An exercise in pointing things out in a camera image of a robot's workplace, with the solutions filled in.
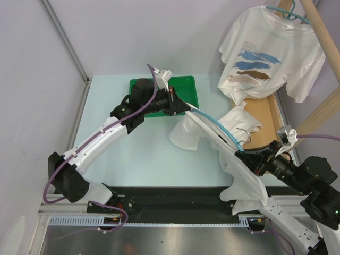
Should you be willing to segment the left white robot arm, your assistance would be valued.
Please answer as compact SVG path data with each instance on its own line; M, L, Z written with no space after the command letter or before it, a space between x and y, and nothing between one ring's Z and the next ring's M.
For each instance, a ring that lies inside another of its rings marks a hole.
M88 168L114 142L142 124L147 114L163 112L173 116L190 109L173 87L160 89L154 80L138 79L130 94L90 137L62 155L54 152L48 157L48 185L71 203L86 199L99 203L105 212L114 211L117 207L114 192L105 184L86 180L84 174Z

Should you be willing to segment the white flower print t-shirt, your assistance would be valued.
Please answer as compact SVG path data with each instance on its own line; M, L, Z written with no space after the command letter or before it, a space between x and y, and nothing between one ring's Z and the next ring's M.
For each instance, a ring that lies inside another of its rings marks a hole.
M242 106L236 106L218 120L238 140L246 140L247 134L235 127L258 132L263 126ZM211 142L211 147L219 152L219 162L222 169L234 177L232 185L223 190L219 197L223 202L235 200L232 213L262 209L268 201L268 194L263 181L255 176L246 165L234 154L238 151L232 141L210 120L191 111L176 124L169 134L169 139L175 146L196 151L201 138Z

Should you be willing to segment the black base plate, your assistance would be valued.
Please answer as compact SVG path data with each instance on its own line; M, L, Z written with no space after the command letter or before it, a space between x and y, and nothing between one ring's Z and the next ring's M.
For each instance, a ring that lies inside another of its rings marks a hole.
M131 224L226 225L240 222L231 202L220 200L217 187L112 187L109 206L120 206Z

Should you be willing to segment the light blue hanger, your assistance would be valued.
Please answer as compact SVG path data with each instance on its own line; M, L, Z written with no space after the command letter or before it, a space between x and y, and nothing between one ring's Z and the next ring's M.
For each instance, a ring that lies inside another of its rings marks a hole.
M238 140L235 135L229 131L221 122L219 122L217 119L215 119L214 117L210 116L209 114L207 114L206 112L196 108L195 106L186 103L191 112L194 113L198 113L199 115L207 118L208 120L210 120L215 126L217 126L223 133L225 133L227 135L227 137L232 141L232 143L237 147L238 150L240 151L244 151L243 145L244 144L248 144L251 142L251 132L249 132L247 129L243 128L243 127L238 127L236 126L235 128L237 130L241 130L243 132L245 132L247 134L247 139L246 140Z

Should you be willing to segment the wooden clothes rack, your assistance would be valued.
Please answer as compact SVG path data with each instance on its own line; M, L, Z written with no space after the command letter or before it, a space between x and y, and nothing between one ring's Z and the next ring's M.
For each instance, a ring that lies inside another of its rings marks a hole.
M311 22L316 36L324 50L329 66L339 81L339 50L334 43L322 17L313 1L300 1L307 18ZM247 148L257 148L271 142L277 137L276 131L283 125L284 108L279 106L279 96L269 95L264 99L247 99L245 110L263 124L263 128L252 136L252 141ZM334 122L335 115L339 115L339 87L320 103L308 117L297 126L298 134L312 136L316 131L328 126L333 132L339 132L339 121Z

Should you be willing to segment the white brush-stroke print t-shirt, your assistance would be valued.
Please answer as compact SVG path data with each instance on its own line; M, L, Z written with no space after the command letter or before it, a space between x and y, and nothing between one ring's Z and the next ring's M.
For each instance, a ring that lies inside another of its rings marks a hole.
M237 106L282 86L295 102L304 102L326 59L310 25L280 18L265 6L242 13L219 51L225 67L217 87Z

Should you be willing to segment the teal hanger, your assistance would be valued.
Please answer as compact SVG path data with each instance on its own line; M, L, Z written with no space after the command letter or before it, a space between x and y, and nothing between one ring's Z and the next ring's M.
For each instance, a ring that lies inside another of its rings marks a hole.
M310 25L310 21L306 16L300 16L294 12L296 7L295 0L281 0L278 6L266 6L266 9L275 11L275 14L285 20L295 21L300 20L302 24Z

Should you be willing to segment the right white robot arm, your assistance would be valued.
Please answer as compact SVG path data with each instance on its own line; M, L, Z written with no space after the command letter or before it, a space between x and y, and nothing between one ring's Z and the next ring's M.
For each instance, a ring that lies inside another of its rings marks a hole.
M296 166L284 154L289 147L276 140L256 149L238 150L235 156L255 175L271 173L301 196L304 211L319 227L319 236L287 213L273 197L264 200L254 194L245 199L245 207L251 213L261 211L288 236L296 239L305 254L339 254L339 191L332 187L337 174L326 158L308 157Z

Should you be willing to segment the green plastic tray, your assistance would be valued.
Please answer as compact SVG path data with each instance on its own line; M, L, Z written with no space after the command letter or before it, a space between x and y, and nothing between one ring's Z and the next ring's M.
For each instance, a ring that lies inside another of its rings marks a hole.
M135 85L137 79L132 79L129 82L129 93L132 92L132 86ZM194 76L173 76L169 79L168 85L174 87L178 96L186 103L199 108L198 95ZM163 112L150 113L146 117L163 117L167 116Z

